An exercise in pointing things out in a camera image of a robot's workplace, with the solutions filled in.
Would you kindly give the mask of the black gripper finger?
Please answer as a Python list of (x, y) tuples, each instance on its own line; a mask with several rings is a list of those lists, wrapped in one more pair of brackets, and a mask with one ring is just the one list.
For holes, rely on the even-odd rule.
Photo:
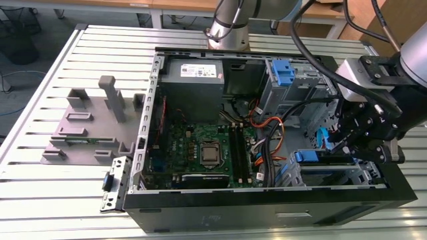
[(388, 157), (383, 148), (383, 143), (383, 140), (360, 141), (355, 144), (346, 145), (343, 147), (343, 152), (355, 159), (386, 164), (388, 162)]
[(363, 116), (368, 112), (364, 102), (340, 101), (335, 111), (334, 129), (328, 130), (328, 143), (332, 144), (330, 152), (348, 154), (360, 143), (363, 135), (371, 127), (371, 117)]

